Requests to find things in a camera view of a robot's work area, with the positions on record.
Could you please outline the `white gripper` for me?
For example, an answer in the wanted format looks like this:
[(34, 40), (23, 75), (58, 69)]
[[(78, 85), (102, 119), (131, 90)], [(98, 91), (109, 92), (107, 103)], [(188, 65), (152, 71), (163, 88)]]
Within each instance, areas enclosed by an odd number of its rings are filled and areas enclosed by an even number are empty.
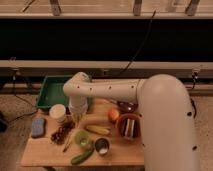
[(72, 120), (75, 124), (78, 124), (84, 114), (87, 113), (88, 105), (82, 106), (69, 106), (69, 111), (71, 113)]

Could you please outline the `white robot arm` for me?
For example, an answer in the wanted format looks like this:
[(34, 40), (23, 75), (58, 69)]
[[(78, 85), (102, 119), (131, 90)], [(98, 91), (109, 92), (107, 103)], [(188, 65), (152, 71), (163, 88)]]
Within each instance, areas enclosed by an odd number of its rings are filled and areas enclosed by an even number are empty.
[(157, 74), (146, 80), (88, 82), (79, 72), (63, 85), (69, 109), (81, 114), (89, 97), (138, 105), (145, 171), (200, 171), (193, 108), (184, 84)]

